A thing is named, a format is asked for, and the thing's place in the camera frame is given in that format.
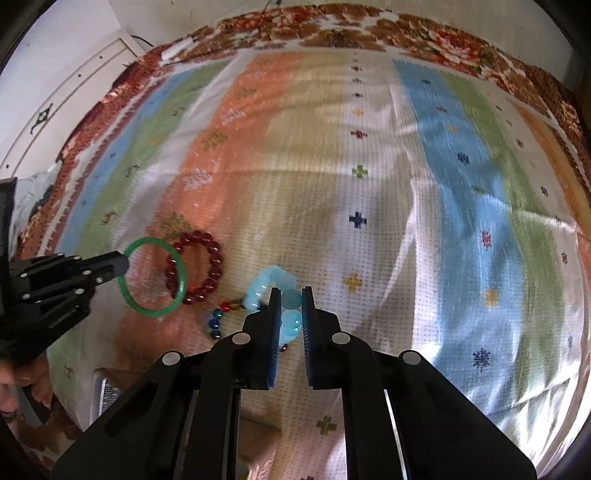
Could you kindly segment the person's left hand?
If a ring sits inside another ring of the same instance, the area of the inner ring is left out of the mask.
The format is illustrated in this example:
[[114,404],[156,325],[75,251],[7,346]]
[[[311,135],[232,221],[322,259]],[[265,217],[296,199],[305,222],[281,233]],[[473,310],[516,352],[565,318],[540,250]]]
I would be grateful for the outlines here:
[[1,361],[1,412],[13,414],[18,410],[15,388],[31,387],[31,394],[36,402],[49,408],[52,402],[53,389],[49,376],[47,354],[41,354],[35,361],[26,366],[14,367],[7,361]]

